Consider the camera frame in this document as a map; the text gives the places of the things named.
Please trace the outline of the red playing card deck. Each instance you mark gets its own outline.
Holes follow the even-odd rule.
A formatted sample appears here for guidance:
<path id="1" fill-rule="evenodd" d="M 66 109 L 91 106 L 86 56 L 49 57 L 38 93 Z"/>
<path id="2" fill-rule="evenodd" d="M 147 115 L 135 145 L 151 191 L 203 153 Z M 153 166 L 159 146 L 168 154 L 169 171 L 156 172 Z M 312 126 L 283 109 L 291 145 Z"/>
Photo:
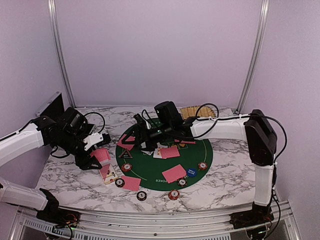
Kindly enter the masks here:
<path id="1" fill-rule="evenodd" d="M 110 154 L 104 147 L 94 150 L 90 156 L 95 157 L 102 166 L 111 162 Z"/>

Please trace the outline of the triangular all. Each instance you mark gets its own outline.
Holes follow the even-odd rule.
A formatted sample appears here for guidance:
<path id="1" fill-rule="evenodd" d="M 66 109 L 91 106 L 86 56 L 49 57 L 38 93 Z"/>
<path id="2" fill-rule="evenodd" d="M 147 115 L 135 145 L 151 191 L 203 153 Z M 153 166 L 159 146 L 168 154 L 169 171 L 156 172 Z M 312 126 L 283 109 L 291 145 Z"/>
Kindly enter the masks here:
<path id="1" fill-rule="evenodd" d="M 120 159 L 132 159 L 132 155 L 130 153 L 130 151 L 128 149 L 125 149 L 120 155 L 119 155 Z"/>

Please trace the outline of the brown poker chip stack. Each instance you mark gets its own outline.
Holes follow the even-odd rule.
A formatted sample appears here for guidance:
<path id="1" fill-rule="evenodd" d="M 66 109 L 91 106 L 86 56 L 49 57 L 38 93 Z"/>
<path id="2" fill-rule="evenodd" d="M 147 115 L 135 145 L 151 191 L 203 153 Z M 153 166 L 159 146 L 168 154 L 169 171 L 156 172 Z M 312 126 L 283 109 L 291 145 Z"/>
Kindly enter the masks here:
<path id="1" fill-rule="evenodd" d="M 145 201 L 147 199 L 147 193 L 145 191 L 139 191 L 136 197 L 139 201 Z"/>

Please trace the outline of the blue small blind button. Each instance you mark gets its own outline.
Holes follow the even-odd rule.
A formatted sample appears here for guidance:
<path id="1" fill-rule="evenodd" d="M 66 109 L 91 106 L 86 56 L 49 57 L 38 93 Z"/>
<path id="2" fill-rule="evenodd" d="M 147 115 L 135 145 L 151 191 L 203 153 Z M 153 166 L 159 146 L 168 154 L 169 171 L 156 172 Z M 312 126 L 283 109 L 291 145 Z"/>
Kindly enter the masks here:
<path id="1" fill-rule="evenodd" d="M 198 172 L 195 168 L 188 168 L 186 173 L 187 173 L 187 176 L 191 177 L 191 178 L 196 177 L 198 174 Z"/>

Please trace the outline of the orange poker chip stack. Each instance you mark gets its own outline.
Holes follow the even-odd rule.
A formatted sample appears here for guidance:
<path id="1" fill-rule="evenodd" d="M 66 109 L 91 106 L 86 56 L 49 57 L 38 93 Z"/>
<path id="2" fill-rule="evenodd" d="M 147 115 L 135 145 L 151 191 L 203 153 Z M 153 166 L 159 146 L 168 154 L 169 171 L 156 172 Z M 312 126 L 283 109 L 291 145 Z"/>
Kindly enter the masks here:
<path id="1" fill-rule="evenodd" d="M 170 200 L 177 200 L 180 196 L 180 192 L 176 189 L 174 190 L 171 190 L 169 193 L 168 193 L 168 198 Z"/>

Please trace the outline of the nine of spades card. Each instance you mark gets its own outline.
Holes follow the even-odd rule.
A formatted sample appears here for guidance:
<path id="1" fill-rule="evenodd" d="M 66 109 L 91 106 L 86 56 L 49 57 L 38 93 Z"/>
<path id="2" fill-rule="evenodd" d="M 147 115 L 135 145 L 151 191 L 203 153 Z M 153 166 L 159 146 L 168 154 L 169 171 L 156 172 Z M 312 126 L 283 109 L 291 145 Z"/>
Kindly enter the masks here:
<path id="1" fill-rule="evenodd" d="M 149 156 L 153 155 L 154 152 L 153 151 L 147 151 L 147 150 L 141 150 L 142 153 L 147 154 Z"/>

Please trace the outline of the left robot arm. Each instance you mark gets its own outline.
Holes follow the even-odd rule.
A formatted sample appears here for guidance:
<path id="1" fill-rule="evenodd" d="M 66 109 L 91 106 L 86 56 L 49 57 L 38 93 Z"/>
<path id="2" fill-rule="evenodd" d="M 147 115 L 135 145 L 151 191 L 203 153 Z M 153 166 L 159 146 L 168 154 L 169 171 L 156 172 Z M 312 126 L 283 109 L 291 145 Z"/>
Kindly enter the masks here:
<path id="1" fill-rule="evenodd" d="M 33 149 L 51 145 L 73 155 L 81 170 L 100 170 L 102 165 L 89 149 L 103 140 L 102 134 L 94 133 L 82 139 L 77 135 L 78 130 L 77 126 L 55 122 L 48 116 L 32 119 L 21 129 L 1 138 L 0 164 L 3 166 Z M 43 211 L 53 223 L 60 222 L 64 216 L 62 209 L 58 208 L 58 200 L 48 190 L 28 188 L 4 178 L 0 179 L 0 201 Z"/>

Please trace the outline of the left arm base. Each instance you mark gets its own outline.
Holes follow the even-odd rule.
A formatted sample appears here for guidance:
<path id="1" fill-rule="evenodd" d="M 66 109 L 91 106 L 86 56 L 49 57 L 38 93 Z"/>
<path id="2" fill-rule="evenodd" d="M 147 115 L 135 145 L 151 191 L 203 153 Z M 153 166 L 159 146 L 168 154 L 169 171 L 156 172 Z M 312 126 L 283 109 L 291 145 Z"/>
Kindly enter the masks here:
<path id="1" fill-rule="evenodd" d="M 76 227 L 79 222 L 80 213 L 73 210 L 58 208 L 54 211 L 39 210 L 36 217 L 40 220 L 56 224 L 58 228 Z"/>

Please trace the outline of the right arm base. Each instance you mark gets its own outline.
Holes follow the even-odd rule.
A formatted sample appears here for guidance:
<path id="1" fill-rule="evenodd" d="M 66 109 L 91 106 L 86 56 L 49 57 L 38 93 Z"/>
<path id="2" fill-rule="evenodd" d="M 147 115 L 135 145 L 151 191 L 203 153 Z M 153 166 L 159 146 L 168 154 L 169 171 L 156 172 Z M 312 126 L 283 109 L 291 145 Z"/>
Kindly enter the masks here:
<path id="1" fill-rule="evenodd" d="M 233 225 L 234 229 L 241 229 L 272 222 L 274 219 L 270 208 L 263 207 L 232 213 L 230 214 L 229 223 Z"/>

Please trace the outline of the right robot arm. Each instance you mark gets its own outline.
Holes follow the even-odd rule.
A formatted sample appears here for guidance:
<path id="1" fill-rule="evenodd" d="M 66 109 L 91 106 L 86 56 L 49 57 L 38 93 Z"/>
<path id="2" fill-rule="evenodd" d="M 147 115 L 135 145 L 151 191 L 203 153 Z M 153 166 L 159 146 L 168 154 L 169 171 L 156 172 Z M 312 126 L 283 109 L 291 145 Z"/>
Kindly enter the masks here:
<path id="1" fill-rule="evenodd" d="M 258 224 L 267 216 L 266 206 L 272 199 L 276 177 L 277 134 L 269 123 L 269 117 L 259 109 L 249 114 L 225 118 L 192 116 L 182 119 L 178 112 L 156 111 L 160 124 L 145 120 L 140 114 L 134 116 L 136 123 L 120 141 L 148 151 L 157 144 L 174 138 L 183 141 L 208 139 L 234 139 L 245 141 L 249 157 L 255 167 L 255 195 L 253 209 L 247 219 Z"/>

